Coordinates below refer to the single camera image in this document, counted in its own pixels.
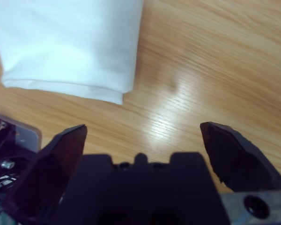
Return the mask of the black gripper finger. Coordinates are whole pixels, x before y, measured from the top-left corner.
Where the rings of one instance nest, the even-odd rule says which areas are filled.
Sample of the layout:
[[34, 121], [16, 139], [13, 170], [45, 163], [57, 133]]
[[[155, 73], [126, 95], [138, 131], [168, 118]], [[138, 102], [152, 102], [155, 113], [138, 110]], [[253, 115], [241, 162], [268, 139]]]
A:
[[14, 219], [51, 219], [83, 154], [87, 127], [78, 125], [54, 136], [37, 153], [3, 202]]
[[229, 126], [200, 124], [210, 164], [220, 182], [234, 192], [281, 190], [281, 175], [248, 139]]

